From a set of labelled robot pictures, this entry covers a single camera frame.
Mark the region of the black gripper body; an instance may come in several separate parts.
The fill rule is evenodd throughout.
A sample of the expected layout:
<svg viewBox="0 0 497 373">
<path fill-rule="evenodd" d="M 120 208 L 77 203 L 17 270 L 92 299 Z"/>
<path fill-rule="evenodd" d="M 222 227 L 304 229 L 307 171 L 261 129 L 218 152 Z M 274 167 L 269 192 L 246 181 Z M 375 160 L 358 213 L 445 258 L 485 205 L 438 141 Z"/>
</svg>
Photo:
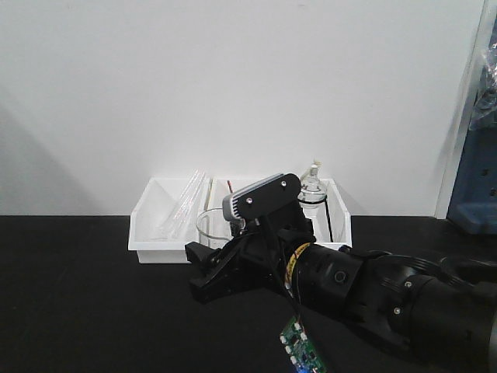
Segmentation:
<svg viewBox="0 0 497 373">
<path fill-rule="evenodd" d="M 230 241 L 232 267 L 240 270 L 248 289 L 281 290 L 287 266 L 297 249 L 315 243 L 312 224 L 298 201 L 245 223 L 246 232 Z"/>
</svg>

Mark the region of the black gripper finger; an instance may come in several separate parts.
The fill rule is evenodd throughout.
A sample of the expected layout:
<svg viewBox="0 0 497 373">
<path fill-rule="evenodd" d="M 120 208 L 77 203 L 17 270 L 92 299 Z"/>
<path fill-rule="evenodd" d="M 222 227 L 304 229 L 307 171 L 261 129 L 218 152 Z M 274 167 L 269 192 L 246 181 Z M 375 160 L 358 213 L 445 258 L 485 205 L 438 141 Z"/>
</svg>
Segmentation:
<svg viewBox="0 0 497 373">
<path fill-rule="evenodd" d="M 189 289 L 197 302 L 207 304 L 219 298 L 246 292 L 249 286 L 238 268 L 222 267 L 203 277 L 189 280 Z"/>
<path fill-rule="evenodd" d="M 186 258 L 196 265 L 201 272 L 213 272 L 232 267 L 231 259 L 228 258 L 231 244 L 228 242 L 223 247 L 212 249 L 198 242 L 190 242 L 185 245 Z"/>
</svg>

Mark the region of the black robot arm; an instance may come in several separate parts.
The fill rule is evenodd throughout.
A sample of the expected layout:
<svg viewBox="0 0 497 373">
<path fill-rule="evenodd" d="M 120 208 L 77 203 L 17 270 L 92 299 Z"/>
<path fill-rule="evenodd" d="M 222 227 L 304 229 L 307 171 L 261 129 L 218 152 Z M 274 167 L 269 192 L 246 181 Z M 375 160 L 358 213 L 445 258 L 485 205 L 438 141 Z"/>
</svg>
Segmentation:
<svg viewBox="0 0 497 373">
<path fill-rule="evenodd" d="M 317 244 L 311 221 L 290 203 L 249 219 L 220 249 L 197 242 L 186 258 L 202 303 L 254 288 L 344 324 L 375 347 L 451 372 L 496 370 L 496 265 L 437 262 Z"/>
</svg>

